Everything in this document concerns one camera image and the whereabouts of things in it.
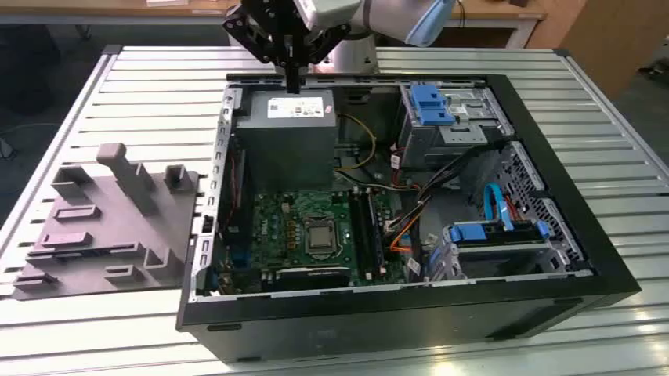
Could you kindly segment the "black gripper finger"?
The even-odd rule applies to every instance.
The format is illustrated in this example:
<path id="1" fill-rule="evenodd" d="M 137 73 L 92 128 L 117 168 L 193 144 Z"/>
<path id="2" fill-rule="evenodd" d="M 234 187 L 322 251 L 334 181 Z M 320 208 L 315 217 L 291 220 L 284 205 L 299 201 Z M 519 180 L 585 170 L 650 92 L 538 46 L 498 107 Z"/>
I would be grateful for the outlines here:
<path id="1" fill-rule="evenodd" d="M 240 3 L 229 10 L 224 18 L 223 28 L 232 39 L 246 48 L 262 63 L 272 63 L 276 71 L 286 79 L 286 91 L 292 93 L 292 39 L 274 42 L 271 36 L 260 29 L 256 21 L 246 13 Z"/>
<path id="2" fill-rule="evenodd" d="M 302 70 L 319 63 L 351 31 L 350 23 L 327 28 L 310 37 L 307 29 L 292 37 L 292 93 L 300 93 Z"/>

